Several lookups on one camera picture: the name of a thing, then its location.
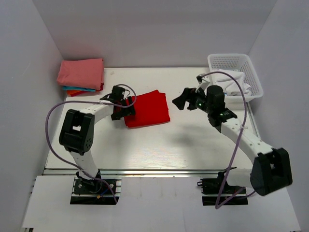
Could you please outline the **red t shirt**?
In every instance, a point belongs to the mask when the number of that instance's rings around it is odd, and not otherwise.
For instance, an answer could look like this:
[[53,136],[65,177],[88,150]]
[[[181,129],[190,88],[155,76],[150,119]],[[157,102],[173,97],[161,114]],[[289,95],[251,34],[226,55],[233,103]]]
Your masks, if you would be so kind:
[[166,94],[154,90],[137,96],[135,116],[124,117],[128,128],[140,128],[170,122]]

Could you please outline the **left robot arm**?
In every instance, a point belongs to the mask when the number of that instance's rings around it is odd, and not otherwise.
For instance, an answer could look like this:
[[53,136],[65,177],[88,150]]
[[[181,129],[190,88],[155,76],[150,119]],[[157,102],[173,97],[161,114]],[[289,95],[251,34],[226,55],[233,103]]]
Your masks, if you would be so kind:
[[59,143],[73,157],[79,169],[77,176],[87,179],[85,187],[92,193],[100,191],[102,187],[102,181],[98,178],[99,169],[91,154],[95,124],[106,117],[115,121],[135,115],[137,97],[126,97],[126,91],[135,93],[128,85],[115,85],[111,93],[100,98],[98,103],[83,110],[69,109],[65,115]]

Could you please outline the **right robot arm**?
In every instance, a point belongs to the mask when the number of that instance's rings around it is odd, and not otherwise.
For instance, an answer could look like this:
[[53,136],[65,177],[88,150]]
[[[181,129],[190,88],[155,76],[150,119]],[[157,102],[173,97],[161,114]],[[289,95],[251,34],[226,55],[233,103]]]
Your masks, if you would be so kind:
[[275,149],[245,128],[237,115],[226,108],[225,95],[219,86],[185,88],[173,99],[173,104],[183,110],[200,109],[207,113],[209,123],[237,145],[252,162],[250,169],[233,168],[218,174],[218,188],[225,193],[235,186],[248,187],[261,196],[268,195],[292,184],[289,154],[284,148]]

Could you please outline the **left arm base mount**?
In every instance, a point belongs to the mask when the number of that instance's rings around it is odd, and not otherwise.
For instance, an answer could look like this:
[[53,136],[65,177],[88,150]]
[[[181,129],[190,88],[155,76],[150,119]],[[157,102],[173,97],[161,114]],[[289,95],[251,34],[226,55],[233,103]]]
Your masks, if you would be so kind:
[[72,186],[71,205],[116,205],[109,187],[102,182],[75,178]]

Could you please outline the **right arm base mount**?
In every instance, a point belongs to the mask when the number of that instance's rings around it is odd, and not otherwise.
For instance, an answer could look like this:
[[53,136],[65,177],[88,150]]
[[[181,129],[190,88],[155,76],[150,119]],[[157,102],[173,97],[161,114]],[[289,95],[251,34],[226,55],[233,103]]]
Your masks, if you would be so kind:
[[[216,177],[201,178],[197,182],[197,187],[201,188],[203,206],[215,206],[224,175],[225,171],[220,171]],[[242,187],[231,186],[226,182],[218,204],[221,204],[240,189],[242,189]],[[237,196],[226,202],[224,205],[248,205],[246,189],[243,189],[237,194]]]

